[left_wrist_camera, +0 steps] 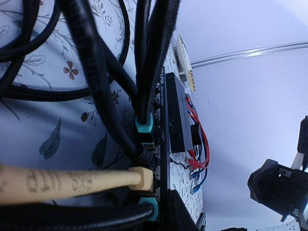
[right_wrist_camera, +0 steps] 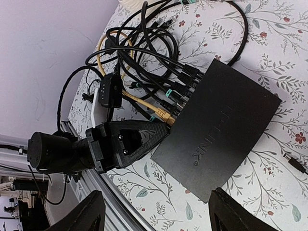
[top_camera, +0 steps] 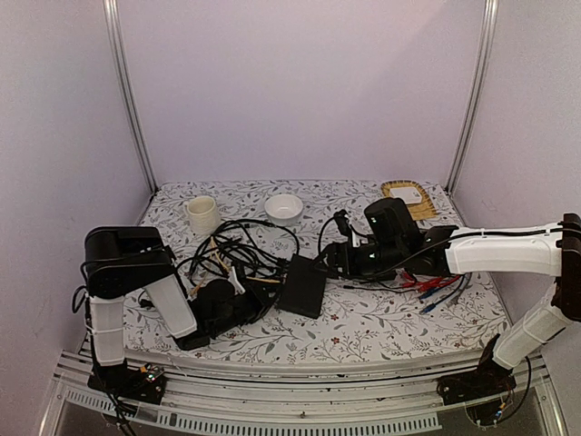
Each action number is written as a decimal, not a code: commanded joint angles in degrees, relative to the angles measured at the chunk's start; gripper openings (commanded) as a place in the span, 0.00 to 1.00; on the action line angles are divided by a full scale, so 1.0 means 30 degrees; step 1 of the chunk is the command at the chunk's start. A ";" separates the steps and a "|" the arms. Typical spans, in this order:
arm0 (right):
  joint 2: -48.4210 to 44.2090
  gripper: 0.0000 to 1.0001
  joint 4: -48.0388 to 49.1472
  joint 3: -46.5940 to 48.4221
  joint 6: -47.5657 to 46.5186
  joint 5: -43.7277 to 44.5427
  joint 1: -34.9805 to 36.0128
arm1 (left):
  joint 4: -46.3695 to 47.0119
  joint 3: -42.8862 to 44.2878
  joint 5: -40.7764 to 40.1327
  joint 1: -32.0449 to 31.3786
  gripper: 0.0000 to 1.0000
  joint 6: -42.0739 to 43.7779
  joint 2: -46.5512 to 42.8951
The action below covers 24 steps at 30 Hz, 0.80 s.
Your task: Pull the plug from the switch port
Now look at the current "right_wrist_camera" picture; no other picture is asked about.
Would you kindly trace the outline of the black network switch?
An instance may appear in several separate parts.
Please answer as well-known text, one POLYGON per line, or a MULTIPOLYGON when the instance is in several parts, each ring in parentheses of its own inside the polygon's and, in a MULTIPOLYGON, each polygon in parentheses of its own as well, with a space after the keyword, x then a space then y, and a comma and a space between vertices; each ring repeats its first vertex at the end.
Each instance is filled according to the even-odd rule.
POLYGON ((280 104, 255 81, 213 60, 152 160, 207 203, 253 149, 280 104))

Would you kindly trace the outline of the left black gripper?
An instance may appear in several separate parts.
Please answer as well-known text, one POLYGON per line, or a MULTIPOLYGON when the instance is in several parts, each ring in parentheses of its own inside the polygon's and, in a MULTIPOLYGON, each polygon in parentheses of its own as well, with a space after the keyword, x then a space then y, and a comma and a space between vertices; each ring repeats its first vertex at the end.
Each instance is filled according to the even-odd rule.
POLYGON ((169 128, 165 123, 141 120, 112 121, 86 130, 98 173, 130 166, 168 135, 169 128))

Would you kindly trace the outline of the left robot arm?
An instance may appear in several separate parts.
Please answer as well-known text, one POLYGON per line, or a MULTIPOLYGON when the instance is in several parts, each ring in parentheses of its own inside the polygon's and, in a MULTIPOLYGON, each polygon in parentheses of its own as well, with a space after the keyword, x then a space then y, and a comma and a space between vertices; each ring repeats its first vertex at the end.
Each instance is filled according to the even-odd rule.
POLYGON ((86 69, 93 71, 101 80, 92 103, 92 127, 86 130, 86 137, 81 140, 63 132, 60 121, 57 122, 58 130, 52 135, 35 132, 28 141, 30 170, 66 175, 88 169, 106 173, 140 160, 169 134, 167 124, 158 120, 113 121, 114 109, 122 103, 121 78, 112 74, 104 77, 98 69, 88 65, 75 70, 65 82, 58 102, 58 119, 61 118, 62 101, 69 82, 86 69))

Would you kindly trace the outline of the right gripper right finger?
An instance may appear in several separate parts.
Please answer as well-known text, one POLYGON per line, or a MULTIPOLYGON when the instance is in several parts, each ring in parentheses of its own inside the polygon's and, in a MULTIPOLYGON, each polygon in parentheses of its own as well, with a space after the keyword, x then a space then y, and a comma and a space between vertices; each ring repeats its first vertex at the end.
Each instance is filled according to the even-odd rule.
POLYGON ((211 191, 208 201, 211 230, 213 231, 275 231, 244 209, 223 189, 211 191))

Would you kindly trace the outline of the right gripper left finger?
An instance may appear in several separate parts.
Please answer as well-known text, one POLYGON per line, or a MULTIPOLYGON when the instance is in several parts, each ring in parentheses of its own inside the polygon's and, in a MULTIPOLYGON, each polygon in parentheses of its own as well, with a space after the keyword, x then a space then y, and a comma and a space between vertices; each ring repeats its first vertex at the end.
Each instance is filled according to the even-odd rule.
POLYGON ((105 202, 101 191, 92 191, 63 219, 48 231, 103 231, 105 202))

